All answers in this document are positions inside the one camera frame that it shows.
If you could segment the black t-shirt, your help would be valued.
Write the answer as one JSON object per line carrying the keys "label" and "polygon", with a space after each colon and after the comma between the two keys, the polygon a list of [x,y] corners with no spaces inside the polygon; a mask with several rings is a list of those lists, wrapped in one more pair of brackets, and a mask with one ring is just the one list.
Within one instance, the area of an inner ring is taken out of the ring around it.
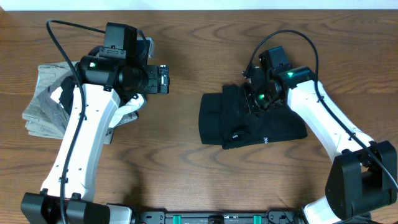
{"label": "black t-shirt", "polygon": [[304,120],[287,106],[249,114],[243,102],[242,86],[225,85],[221,93],[204,94],[198,115],[201,143],[227,150],[308,136]]}

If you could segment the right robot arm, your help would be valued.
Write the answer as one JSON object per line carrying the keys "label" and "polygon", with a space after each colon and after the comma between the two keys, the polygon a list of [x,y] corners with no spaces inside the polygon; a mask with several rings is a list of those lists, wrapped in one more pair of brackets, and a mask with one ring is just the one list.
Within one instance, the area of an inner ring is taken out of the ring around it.
{"label": "right robot arm", "polygon": [[325,148],[332,167],[325,196],[302,209],[305,223],[360,223],[397,202],[397,151],[354,125],[327,95],[315,72],[293,67],[283,47],[266,50],[260,66],[243,71],[245,108],[251,114],[284,105],[298,114]]}

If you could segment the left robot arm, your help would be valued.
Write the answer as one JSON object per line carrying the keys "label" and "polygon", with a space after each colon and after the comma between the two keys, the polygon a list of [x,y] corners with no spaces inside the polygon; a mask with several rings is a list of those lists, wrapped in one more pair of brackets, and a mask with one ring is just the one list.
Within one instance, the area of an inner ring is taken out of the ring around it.
{"label": "left robot arm", "polygon": [[109,22],[104,43],[70,69],[75,79],[70,119],[58,156],[39,193],[26,193],[30,223],[140,223],[127,205],[94,203],[96,173],[106,135],[120,106],[169,92],[169,67],[150,65],[152,39]]}

